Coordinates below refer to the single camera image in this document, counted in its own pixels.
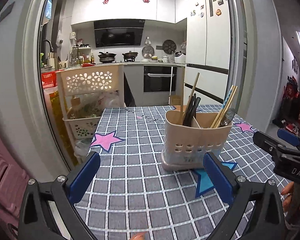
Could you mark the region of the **person's left hand fingertip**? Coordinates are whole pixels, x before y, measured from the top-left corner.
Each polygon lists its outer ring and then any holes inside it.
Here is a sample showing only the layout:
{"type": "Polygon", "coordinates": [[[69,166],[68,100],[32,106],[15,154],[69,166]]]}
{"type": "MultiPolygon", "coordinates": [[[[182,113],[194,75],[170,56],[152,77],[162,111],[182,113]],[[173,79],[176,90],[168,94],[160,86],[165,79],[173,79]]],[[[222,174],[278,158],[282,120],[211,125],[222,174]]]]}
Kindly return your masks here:
{"type": "Polygon", "coordinates": [[[129,240],[145,240],[145,232],[138,232],[133,235],[129,240]]]}

